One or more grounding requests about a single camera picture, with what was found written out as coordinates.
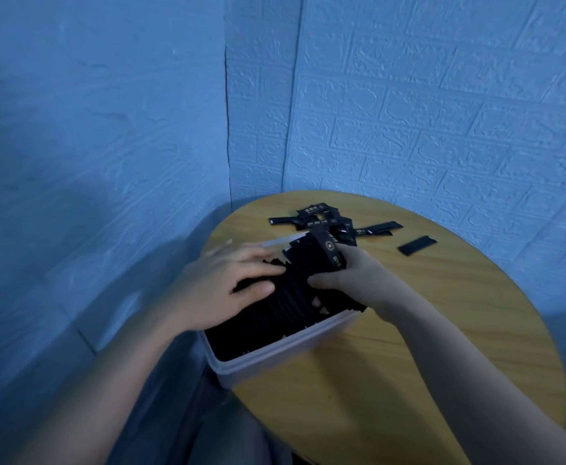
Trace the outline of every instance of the table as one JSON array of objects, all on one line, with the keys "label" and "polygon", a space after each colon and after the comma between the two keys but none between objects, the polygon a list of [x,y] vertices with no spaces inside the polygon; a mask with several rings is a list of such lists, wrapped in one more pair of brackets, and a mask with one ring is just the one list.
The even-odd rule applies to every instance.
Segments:
[{"label": "table", "polygon": [[[268,217],[325,202],[355,227],[396,220],[393,236],[358,245],[427,298],[545,413],[566,424],[566,375],[548,331],[516,284],[442,226],[388,202],[334,191],[293,191],[236,210],[206,248],[229,238],[268,241],[296,233]],[[438,244],[411,257],[397,246],[422,235]],[[398,331],[365,311],[316,350],[235,387],[267,428],[300,454],[331,464],[468,463]]]}]

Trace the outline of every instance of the person's right arm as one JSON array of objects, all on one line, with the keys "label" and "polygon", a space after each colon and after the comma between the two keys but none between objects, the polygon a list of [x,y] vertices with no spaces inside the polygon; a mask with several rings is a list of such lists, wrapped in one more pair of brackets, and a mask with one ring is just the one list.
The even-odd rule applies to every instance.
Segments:
[{"label": "person's right arm", "polygon": [[473,465],[566,464],[566,431],[427,300],[366,251],[338,245],[348,268],[309,278],[393,323],[450,429]]}]

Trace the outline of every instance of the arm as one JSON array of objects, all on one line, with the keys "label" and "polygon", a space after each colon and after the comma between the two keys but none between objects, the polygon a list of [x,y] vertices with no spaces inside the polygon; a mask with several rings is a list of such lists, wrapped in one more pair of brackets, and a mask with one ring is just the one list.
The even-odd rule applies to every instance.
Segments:
[{"label": "arm", "polygon": [[566,464],[566,431],[547,417],[427,300],[367,252],[338,245],[348,268],[309,278],[339,289],[395,324],[468,459]]},{"label": "arm", "polygon": [[282,273],[285,268],[254,260],[271,254],[257,245],[233,250],[226,244],[187,265],[163,299],[124,324],[7,463],[104,464],[148,375],[173,338],[222,323],[272,293],[270,281],[232,293],[242,279]]}]

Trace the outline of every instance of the foam brick wallpaper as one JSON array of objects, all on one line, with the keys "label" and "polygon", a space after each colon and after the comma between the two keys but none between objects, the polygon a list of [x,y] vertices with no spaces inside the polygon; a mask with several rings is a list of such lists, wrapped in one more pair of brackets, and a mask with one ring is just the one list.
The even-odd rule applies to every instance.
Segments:
[{"label": "foam brick wallpaper", "polygon": [[[297,189],[451,229],[566,364],[566,0],[0,0],[0,450],[231,210]],[[169,417],[193,341],[152,378]]]}]

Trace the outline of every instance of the plastic container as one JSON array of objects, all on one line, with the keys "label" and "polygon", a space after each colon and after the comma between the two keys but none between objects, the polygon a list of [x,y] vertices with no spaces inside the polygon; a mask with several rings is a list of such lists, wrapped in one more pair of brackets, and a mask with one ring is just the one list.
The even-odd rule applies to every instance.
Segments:
[{"label": "plastic container", "polygon": [[[305,233],[289,235],[285,238],[265,242],[263,245],[274,246],[280,243],[289,243]],[[200,331],[198,336],[204,345],[207,362],[218,376],[221,386],[231,388],[250,377],[279,365],[290,357],[315,348],[325,338],[348,328],[359,315],[359,312],[345,310],[291,336],[226,362],[216,358],[203,331]]]}]

